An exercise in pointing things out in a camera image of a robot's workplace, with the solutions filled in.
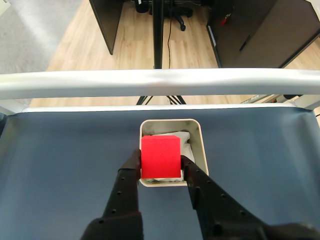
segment dark gray mat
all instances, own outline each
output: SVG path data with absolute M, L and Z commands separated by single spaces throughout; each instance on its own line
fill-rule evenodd
M 147 119 L 197 120 L 209 175 L 268 224 L 320 229 L 320 130 L 293 107 L 9 116 L 0 138 L 0 239 L 78 240 L 99 217 Z M 145 239 L 201 239 L 186 187 L 139 185 Z

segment white container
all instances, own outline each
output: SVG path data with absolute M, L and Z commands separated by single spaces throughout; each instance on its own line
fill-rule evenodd
M 155 119 L 144 121 L 140 126 L 140 149 L 141 138 L 145 135 L 167 134 L 180 131 L 190 133 L 190 139 L 188 140 L 188 143 L 191 146 L 191 150 L 194 156 L 194 162 L 207 175 L 209 175 L 201 127 L 200 124 L 194 119 Z M 149 182 L 145 179 L 140 179 L 140 182 L 146 187 L 187 186 L 186 181 Z

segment red block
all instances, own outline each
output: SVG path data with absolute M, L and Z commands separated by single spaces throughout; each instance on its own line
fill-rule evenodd
M 141 178 L 180 178 L 180 138 L 144 136 L 141 139 Z

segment cabinet door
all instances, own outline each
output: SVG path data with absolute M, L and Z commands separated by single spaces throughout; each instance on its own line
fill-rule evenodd
M 112 55 L 124 0 L 89 0 L 109 53 Z
M 310 2 L 278 0 L 235 65 L 239 68 L 283 68 L 320 34 Z
M 276 0 L 218 0 L 210 24 L 221 66 L 234 64 Z M 230 14 L 226 24 L 221 25 Z

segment metal pole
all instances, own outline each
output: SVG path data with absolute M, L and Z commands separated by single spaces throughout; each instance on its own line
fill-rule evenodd
M 154 69 L 162 69 L 164 0 L 152 0 Z

